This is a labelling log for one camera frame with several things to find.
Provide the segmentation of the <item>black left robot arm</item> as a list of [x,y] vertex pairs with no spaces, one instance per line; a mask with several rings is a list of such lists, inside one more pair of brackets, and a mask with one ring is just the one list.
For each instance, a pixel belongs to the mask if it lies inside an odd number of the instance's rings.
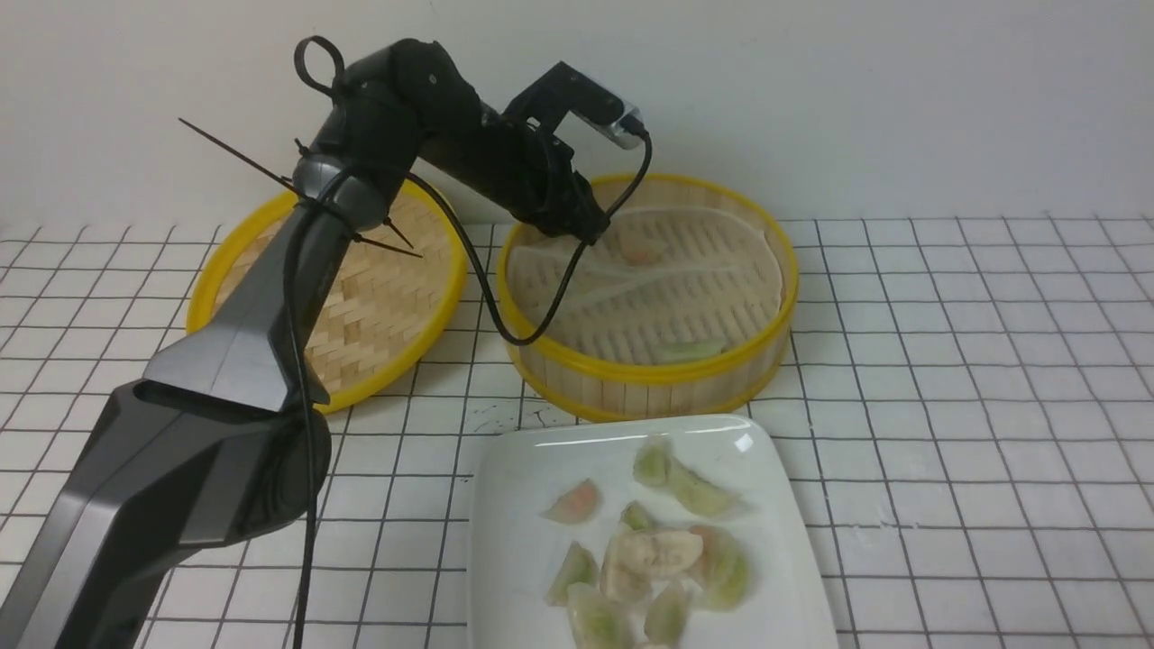
[[582,256],[609,227],[554,132],[580,115],[619,147],[652,139],[634,107],[559,62],[507,110],[485,104],[439,42],[343,61],[294,50],[331,112],[282,184],[297,199],[205,327],[112,390],[3,603],[5,648],[132,648],[166,572],[205,549],[306,519],[297,618],[312,576],[316,499],[331,457],[328,393],[304,350],[354,243],[390,222],[400,186],[439,167]]

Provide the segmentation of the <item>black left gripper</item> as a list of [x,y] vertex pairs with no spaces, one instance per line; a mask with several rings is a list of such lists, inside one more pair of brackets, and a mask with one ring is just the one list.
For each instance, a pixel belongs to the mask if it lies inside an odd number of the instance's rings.
[[593,246],[609,229],[589,180],[574,171],[572,151],[490,109],[454,129],[432,130],[424,161],[545,237]]

